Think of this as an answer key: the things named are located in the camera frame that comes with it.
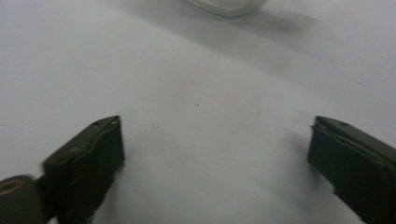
white surface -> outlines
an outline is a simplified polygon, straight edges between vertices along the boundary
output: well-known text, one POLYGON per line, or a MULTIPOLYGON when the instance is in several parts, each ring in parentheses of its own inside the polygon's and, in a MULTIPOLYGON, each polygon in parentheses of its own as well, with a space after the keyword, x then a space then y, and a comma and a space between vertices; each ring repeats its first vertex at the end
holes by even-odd
POLYGON ((305 162, 315 115, 396 146, 393 0, 1 1, 0 179, 120 114, 95 223, 360 223, 305 162))

transparent container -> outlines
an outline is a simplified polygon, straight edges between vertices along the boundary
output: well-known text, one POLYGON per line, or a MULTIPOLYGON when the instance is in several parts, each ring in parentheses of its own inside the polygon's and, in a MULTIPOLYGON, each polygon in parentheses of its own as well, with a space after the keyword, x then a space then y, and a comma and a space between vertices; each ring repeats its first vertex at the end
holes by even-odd
POLYGON ((221 16, 242 16, 266 0, 188 0, 194 5, 221 16))

white table surface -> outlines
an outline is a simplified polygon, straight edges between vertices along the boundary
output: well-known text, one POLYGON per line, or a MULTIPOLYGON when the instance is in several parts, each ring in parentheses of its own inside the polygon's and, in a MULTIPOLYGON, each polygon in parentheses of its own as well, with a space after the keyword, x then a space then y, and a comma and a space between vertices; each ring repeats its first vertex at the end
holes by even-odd
POLYGON ((0 179, 121 115, 94 223, 360 223, 306 163, 315 115, 396 146, 396 2, 0 1, 0 179))

screw hole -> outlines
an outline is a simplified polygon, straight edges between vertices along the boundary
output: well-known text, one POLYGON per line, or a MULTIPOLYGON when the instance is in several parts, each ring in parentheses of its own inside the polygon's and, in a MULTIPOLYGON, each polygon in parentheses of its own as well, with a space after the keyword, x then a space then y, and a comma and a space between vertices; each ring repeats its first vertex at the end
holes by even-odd
POLYGON ((23 180, 10 180, 0 186, 0 195, 8 194, 23 185, 23 180))

